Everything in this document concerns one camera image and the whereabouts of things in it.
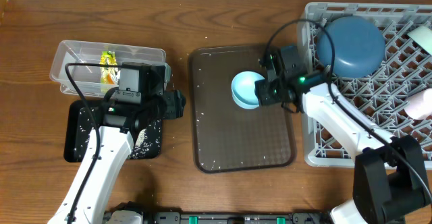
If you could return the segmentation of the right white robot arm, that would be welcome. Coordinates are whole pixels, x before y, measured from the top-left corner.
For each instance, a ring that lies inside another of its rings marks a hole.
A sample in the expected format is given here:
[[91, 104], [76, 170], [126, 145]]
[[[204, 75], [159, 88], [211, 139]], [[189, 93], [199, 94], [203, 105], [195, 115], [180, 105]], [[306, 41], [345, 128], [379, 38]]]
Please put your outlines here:
[[352, 199], [333, 208], [333, 223], [400, 223], [431, 204], [421, 146], [381, 129], [350, 104], [319, 71], [308, 73], [295, 46], [266, 46], [255, 83], [260, 106], [280, 104], [319, 122], [354, 161]]

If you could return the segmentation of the mint green bowl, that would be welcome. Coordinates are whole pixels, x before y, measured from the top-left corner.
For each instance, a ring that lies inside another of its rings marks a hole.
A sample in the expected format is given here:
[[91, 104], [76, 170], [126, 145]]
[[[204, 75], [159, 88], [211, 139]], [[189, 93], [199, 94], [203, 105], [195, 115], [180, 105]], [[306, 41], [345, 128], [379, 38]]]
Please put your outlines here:
[[408, 33], [408, 36], [424, 49], [428, 54], [432, 54], [432, 31], [426, 26], [419, 26]]

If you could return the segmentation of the dark blue plate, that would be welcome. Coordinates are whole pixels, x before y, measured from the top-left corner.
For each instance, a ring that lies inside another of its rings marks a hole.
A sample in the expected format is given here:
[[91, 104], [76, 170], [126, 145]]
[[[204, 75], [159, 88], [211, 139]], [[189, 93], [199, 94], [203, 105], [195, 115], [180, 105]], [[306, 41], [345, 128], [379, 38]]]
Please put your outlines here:
[[[331, 52], [333, 42], [335, 52]], [[385, 57], [385, 41], [381, 31], [372, 22], [358, 16], [338, 18], [319, 34], [317, 56], [319, 63], [331, 64], [333, 72], [345, 78], [362, 78], [379, 69]]]

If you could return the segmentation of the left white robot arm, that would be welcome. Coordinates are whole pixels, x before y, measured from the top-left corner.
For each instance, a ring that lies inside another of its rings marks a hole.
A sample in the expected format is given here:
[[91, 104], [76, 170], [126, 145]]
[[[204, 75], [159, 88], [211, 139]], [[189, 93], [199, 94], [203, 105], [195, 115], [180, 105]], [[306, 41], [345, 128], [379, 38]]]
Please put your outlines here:
[[119, 171], [139, 133], [154, 121], [182, 117], [186, 99], [179, 90], [165, 91], [162, 65], [124, 62], [116, 66], [118, 85], [92, 108], [73, 80], [71, 66], [65, 65], [65, 74], [93, 129], [77, 174], [50, 223], [102, 223]]

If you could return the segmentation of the green yellow snack wrapper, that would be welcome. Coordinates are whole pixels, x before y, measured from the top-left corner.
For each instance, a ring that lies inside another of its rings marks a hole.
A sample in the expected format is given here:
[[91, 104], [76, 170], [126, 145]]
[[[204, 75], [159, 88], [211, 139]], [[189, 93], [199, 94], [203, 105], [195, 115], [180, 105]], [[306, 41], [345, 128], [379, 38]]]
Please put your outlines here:
[[101, 92], [106, 93], [112, 86], [118, 85], [119, 70], [110, 65], [117, 65], [113, 51], [103, 51], [99, 62], [101, 67]]

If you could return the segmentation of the small pink white cup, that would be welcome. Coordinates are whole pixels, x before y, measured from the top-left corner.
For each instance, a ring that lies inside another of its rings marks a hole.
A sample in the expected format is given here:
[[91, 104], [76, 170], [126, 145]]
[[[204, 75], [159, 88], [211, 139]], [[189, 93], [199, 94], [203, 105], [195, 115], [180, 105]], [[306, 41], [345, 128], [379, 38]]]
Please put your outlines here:
[[431, 115], [431, 89], [425, 89], [406, 99], [406, 114], [415, 119], [423, 120]]

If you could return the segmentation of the light blue white bowl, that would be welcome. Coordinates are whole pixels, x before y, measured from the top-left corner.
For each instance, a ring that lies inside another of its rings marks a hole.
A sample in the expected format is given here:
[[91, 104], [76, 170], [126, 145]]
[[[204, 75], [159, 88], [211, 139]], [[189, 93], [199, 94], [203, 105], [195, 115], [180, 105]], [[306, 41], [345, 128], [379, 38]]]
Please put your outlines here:
[[252, 71], [237, 74], [231, 83], [232, 98], [237, 106], [247, 110], [259, 107], [259, 100], [255, 94], [255, 82], [264, 79], [262, 75]]

